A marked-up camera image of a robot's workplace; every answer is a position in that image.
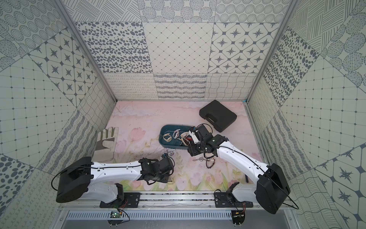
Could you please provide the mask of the brown strap watch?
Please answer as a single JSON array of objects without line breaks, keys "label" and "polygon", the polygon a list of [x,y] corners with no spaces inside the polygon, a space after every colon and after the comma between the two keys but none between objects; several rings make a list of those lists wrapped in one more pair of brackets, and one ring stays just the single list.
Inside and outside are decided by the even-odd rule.
[{"label": "brown strap watch", "polygon": [[186,139],[181,138],[180,140],[182,141],[182,143],[183,143],[185,146],[188,146],[188,144],[186,143]]}]

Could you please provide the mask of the dark brown gold watch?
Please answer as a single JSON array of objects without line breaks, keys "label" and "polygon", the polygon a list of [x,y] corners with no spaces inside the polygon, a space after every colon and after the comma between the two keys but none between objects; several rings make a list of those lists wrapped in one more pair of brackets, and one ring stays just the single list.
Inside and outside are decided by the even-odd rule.
[{"label": "dark brown gold watch", "polygon": [[211,169],[215,165],[215,158],[206,159],[205,165],[207,169]]}]

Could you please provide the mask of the pink white watch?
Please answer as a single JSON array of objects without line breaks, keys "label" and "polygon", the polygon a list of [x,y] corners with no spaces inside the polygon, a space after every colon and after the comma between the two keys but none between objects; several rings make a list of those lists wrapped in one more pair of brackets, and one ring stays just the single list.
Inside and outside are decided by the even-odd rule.
[{"label": "pink white watch", "polygon": [[177,129],[173,132],[173,138],[177,139],[180,136],[180,129]]}]

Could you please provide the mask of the cream watch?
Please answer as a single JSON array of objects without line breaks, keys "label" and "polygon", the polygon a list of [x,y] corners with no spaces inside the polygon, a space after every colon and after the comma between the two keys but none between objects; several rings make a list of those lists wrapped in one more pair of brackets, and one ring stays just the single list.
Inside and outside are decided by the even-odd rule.
[{"label": "cream watch", "polygon": [[172,140],[172,136],[171,136],[169,133],[164,134],[164,135],[162,136],[162,138],[163,138],[163,140],[164,140],[165,142],[170,142],[170,141]]}]

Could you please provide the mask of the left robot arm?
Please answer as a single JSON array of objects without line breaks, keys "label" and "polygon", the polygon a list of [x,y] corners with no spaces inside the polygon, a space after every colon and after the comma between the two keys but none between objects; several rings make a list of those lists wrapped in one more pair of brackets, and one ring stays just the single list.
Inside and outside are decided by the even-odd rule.
[{"label": "left robot arm", "polygon": [[91,157],[83,157],[57,174],[56,202],[90,199],[107,206],[121,206],[124,190],[120,181],[145,181],[147,185],[168,183],[174,167],[175,161],[170,157],[114,164],[93,162]]}]

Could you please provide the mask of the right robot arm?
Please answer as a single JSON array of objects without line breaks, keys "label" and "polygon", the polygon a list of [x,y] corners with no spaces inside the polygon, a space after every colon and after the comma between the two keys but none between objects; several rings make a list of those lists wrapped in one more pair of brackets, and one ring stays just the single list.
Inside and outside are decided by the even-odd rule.
[{"label": "right robot arm", "polygon": [[260,162],[236,148],[227,137],[213,136],[204,125],[189,129],[191,141],[188,152],[191,156],[213,154],[243,172],[254,184],[252,188],[244,184],[233,184],[229,195],[237,202],[255,202],[271,214],[276,214],[282,205],[299,209],[297,204],[285,203],[290,199],[290,187],[283,170],[277,164]]}]

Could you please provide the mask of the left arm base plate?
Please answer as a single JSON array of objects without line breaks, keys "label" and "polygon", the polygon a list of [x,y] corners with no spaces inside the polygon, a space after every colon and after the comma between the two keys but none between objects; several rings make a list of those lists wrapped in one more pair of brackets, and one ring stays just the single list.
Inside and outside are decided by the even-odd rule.
[{"label": "left arm base plate", "polygon": [[101,201],[100,208],[138,208],[140,202],[141,193],[139,192],[128,192],[124,193],[123,197],[118,197],[111,203],[104,203]]}]

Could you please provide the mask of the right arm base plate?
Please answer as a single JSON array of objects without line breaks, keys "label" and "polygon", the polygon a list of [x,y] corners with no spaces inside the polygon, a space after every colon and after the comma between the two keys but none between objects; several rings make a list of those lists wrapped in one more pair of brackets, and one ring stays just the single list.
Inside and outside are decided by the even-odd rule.
[{"label": "right arm base plate", "polygon": [[233,183],[226,192],[222,192],[221,190],[217,189],[214,191],[214,201],[216,208],[240,208],[240,207],[248,207],[252,208],[253,202],[249,201],[239,201],[233,195],[233,189],[239,185],[239,182]]}]

